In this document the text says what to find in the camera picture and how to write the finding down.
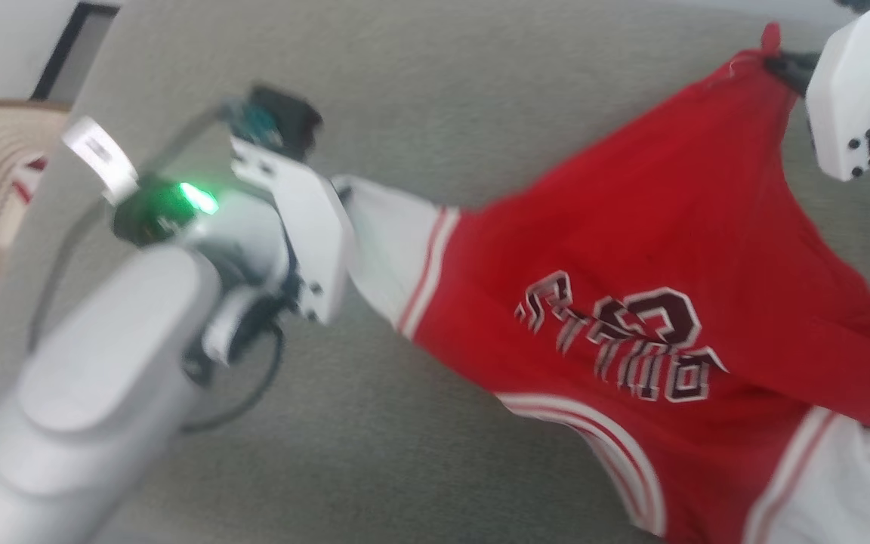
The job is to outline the red basketball jersey garment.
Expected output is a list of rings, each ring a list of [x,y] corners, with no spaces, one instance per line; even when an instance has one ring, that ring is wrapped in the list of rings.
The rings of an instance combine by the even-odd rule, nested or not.
[[[870,544],[870,288],[786,183],[776,24],[467,210],[336,177],[360,295],[512,413],[565,425],[667,544]]]

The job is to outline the black framed panel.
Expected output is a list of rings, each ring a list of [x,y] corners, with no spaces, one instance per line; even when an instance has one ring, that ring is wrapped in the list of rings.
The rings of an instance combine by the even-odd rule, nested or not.
[[[77,3],[29,99],[75,103],[120,10],[110,2]]]

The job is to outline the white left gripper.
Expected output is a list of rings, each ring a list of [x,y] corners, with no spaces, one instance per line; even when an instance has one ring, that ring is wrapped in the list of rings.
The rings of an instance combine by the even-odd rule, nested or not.
[[[232,138],[231,179],[145,175],[112,195],[114,234],[138,247],[176,243],[221,275],[200,348],[232,363],[282,312],[326,324],[341,307],[353,227],[341,196],[303,157]]]

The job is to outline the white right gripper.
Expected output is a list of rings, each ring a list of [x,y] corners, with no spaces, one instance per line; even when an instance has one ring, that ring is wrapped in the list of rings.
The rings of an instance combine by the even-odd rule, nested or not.
[[[778,51],[764,69],[805,95],[819,168],[850,181],[870,170],[870,9],[828,38],[822,52]]]

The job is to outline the red white cloth in basket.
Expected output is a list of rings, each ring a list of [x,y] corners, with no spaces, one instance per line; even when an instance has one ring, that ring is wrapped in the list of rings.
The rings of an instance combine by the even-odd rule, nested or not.
[[[37,192],[47,165],[48,156],[42,153],[33,153],[21,157],[20,161],[11,169],[11,186],[18,199],[25,206],[31,203],[35,192]]]

